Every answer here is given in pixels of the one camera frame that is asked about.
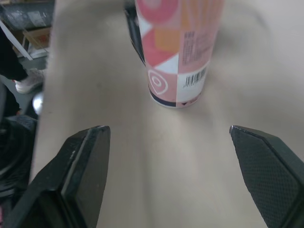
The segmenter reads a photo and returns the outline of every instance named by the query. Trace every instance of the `barcode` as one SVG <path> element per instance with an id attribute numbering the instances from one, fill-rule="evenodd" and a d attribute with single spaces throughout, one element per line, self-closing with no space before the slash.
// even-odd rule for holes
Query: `barcode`
<path id="1" fill-rule="evenodd" d="M 197 84 L 200 80 L 203 79 L 203 77 L 205 76 L 205 73 L 206 73 L 206 67 L 202 71 L 200 71 L 194 75 L 188 76 L 186 79 L 184 88 Z"/>

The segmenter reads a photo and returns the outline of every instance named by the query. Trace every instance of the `can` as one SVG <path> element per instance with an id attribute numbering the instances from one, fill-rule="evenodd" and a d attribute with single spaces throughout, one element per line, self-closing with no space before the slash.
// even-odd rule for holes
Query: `can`
<path id="1" fill-rule="evenodd" d="M 152 98 L 187 107 L 201 95 L 224 0 L 136 0 Z"/>

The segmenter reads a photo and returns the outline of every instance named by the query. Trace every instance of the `sneaker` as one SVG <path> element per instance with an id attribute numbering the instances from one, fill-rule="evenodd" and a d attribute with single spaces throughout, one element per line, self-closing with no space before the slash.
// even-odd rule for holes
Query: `sneaker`
<path id="1" fill-rule="evenodd" d="M 44 80 L 45 70 L 30 69 L 27 70 L 27 78 L 22 81 L 15 81 L 18 93 L 28 94 Z"/>

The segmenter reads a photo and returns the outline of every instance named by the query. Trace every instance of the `pink label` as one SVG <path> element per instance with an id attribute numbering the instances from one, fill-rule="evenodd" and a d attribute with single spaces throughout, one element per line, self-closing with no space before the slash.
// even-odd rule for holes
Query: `pink label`
<path id="1" fill-rule="evenodd" d="M 183 107 L 198 99 L 223 5 L 224 0 L 137 0 L 149 89 L 159 103 Z"/>

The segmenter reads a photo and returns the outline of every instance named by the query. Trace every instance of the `table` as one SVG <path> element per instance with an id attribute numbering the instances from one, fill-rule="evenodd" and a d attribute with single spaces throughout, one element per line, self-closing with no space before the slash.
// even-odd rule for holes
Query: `table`
<path id="1" fill-rule="evenodd" d="M 57 1 L 33 162 L 111 127 L 99 228 L 265 228 L 239 169 L 232 124 L 279 136 L 304 160 L 300 0 L 228 0 L 200 100 L 156 104 L 117 0 Z"/>

